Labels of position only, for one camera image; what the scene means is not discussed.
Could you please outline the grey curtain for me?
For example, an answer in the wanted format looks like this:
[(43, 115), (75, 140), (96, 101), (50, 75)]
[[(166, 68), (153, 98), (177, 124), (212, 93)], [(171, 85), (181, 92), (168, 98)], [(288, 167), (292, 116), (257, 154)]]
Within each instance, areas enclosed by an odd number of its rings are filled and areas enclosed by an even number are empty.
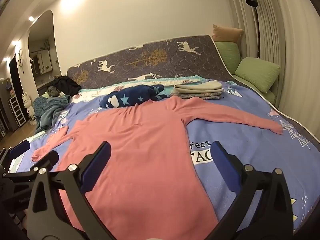
[[(229, 0), (233, 23), (244, 30), (243, 56), (257, 55), (252, 8)], [(280, 65), (274, 106), (319, 137), (319, 14), (310, 0), (258, 0), (260, 57)]]

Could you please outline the green pillow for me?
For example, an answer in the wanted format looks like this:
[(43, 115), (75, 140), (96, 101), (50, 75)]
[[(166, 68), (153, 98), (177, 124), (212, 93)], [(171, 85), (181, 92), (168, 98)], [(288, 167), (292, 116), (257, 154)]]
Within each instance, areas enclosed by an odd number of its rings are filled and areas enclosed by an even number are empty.
[(235, 74), (241, 61), (238, 45), (234, 42), (215, 42), (215, 44), (226, 68), (231, 74)]
[(272, 87), (280, 74), (280, 66), (254, 57), (242, 59), (235, 75), (250, 82), (263, 93)]

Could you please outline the white lucky cat figure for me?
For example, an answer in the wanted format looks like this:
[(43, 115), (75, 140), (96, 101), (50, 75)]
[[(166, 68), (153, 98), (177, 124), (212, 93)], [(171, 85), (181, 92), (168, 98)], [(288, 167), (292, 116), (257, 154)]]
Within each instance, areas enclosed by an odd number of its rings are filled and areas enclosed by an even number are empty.
[(36, 125), (37, 122), (36, 122), (36, 118), (35, 118), (35, 111), (33, 108), (32, 101), (27, 93), (22, 94), (22, 101), (23, 101), (23, 106), (27, 110), (27, 114), (29, 117), (29, 123), (31, 125)]

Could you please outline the white small shelf rack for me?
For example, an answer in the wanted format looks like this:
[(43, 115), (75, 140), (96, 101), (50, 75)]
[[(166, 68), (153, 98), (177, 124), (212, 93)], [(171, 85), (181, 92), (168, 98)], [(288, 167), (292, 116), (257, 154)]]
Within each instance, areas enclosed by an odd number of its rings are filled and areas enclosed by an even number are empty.
[(19, 103), (17, 101), (16, 96), (11, 97), (8, 100), (8, 102), (9, 102), (9, 106), (10, 106), (11, 111), (15, 117), (15, 120), (17, 122), (18, 127), (23, 126), (26, 123), (26, 119), (23, 115), (21, 107), (19, 106)]

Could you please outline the green pillow back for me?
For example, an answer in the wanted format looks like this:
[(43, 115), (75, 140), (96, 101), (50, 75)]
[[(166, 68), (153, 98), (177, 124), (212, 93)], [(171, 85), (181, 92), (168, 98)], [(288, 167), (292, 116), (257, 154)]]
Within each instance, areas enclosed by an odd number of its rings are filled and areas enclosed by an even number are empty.
[(215, 44), (226, 68), (231, 74), (235, 74), (241, 61), (238, 45), (234, 42), (215, 42)]

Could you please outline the teal knitted blanket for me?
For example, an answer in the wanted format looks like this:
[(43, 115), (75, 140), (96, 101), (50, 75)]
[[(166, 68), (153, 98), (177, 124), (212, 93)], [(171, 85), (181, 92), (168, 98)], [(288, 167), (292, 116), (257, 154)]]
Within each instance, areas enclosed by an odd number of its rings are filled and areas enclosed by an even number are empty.
[(35, 134), (39, 132), (46, 132), (54, 127), (60, 113), (69, 105), (71, 100), (70, 95), (63, 97), (37, 97), (34, 103), (34, 111), (36, 118)]

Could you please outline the white teal quilt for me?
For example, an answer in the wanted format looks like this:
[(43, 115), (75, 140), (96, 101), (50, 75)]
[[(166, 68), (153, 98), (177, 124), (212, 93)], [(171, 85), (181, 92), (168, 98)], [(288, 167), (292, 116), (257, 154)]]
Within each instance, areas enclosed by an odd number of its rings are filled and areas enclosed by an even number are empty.
[(146, 90), (147, 87), (150, 87), (151, 90), (154, 90), (154, 87), (160, 85), (164, 88), (156, 89), (156, 91), (159, 91), (159, 94), (169, 95), (174, 85), (195, 85), (207, 81), (207, 79), (198, 75), (127, 81), (96, 89), (82, 89), (78, 94), (72, 97), (71, 103), (89, 102), (97, 97), (104, 97), (113, 92), (122, 92), (123, 90), (128, 90), (132, 87), (134, 87), (136, 90)]

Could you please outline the black floor lamp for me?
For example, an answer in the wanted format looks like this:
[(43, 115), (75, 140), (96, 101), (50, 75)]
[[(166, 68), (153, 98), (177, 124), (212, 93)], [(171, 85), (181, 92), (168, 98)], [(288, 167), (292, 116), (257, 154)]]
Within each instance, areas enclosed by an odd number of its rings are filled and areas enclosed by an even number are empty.
[(260, 40), (260, 25), (259, 25), (259, 16), (258, 16), (258, 0), (245, 0), (246, 4), (252, 8), (254, 14), (254, 22), (257, 32), (257, 58), (260, 58), (260, 48), (261, 48), (261, 40)]

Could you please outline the navy star plush blanket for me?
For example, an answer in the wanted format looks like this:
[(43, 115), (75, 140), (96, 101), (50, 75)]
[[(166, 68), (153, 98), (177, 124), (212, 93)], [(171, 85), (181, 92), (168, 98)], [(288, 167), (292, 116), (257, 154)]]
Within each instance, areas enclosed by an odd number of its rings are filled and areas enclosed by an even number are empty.
[(162, 94), (163, 85), (137, 85), (112, 92), (102, 98), (99, 103), (101, 108), (119, 108), (140, 105), (148, 100), (159, 101), (167, 98)]

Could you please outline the grey folded cloth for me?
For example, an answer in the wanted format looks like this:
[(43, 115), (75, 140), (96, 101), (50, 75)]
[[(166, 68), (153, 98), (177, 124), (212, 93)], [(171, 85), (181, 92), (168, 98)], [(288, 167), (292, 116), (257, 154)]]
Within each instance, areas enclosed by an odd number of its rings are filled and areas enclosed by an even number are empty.
[(178, 94), (203, 94), (222, 92), (222, 84), (219, 81), (208, 81), (198, 85), (174, 85), (172, 93)]

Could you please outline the dark deer pattern mattress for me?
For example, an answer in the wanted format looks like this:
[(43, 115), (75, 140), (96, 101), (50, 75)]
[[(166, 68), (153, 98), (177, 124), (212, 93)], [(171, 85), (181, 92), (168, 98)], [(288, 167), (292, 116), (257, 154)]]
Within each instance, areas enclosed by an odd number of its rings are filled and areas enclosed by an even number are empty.
[(208, 35), (151, 42), (75, 65), (67, 75), (83, 89), (126, 81), (195, 76), (232, 81)]

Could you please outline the green pillow front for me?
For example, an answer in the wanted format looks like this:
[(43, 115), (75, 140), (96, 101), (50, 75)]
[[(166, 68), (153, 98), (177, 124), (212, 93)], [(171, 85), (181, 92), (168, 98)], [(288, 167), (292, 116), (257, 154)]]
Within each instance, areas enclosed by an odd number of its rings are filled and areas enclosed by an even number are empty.
[(242, 59), (235, 75), (250, 82), (263, 93), (272, 87), (280, 74), (280, 66), (254, 57)]

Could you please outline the tan cushion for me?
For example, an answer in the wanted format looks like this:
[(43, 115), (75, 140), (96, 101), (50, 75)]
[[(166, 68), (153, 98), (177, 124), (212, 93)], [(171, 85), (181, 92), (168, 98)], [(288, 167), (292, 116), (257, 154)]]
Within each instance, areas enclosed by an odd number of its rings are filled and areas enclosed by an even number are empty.
[(239, 45), (241, 43), (241, 36), (243, 32), (243, 29), (224, 27), (214, 24), (212, 39), (215, 42), (234, 42)]

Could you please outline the black clothes pile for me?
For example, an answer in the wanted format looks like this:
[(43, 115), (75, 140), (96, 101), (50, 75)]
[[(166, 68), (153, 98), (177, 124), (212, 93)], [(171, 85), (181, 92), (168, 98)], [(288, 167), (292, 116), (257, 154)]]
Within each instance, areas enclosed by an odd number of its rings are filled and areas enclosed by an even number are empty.
[(56, 77), (53, 81), (48, 83), (47, 88), (50, 86), (56, 87), (59, 91), (63, 92), (65, 95), (70, 95), (71, 97), (78, 94), (81, 90), (81, 86), (67, 75)]

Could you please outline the patterned folded cloth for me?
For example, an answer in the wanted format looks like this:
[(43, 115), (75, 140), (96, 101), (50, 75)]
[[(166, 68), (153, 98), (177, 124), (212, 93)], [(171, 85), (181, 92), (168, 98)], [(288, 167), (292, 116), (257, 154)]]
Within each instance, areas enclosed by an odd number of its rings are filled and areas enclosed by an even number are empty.
[(200, 93), (200, 94), (182, 94), (182, 93), (171, 93), (170, 97), (178, 96), (182, 99), (191, 99), (191, 98), (201, 98), (203, 100), (219, 100), (222, 92), (213, 92), (213, 93)]

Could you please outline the pink long sleeve shirt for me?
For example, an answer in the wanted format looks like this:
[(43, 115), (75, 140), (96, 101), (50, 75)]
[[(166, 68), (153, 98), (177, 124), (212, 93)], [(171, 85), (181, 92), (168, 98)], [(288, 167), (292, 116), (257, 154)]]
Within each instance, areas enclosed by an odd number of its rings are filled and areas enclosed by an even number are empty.
[(283, 132), (280, 124), (204, 101), (173, 96), (93, 113), (53, 133), (33, 161), (68, 141), (57, 169), (78, 164), (102, 142), (111, 157), (86, 197), (117, 239), (204, 239), (217, 225), (213, 205), (190, 157), (185, 129), (194, 119)]

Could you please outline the arched wall mirror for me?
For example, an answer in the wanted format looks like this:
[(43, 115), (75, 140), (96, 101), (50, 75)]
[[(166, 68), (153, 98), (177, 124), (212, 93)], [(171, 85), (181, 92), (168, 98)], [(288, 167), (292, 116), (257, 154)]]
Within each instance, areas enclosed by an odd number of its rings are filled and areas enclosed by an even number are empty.
[(44, 12), (31, 26), (28, 36), (29, 58), (36, 89), (61, 76), (54, 37), (53, 13)]

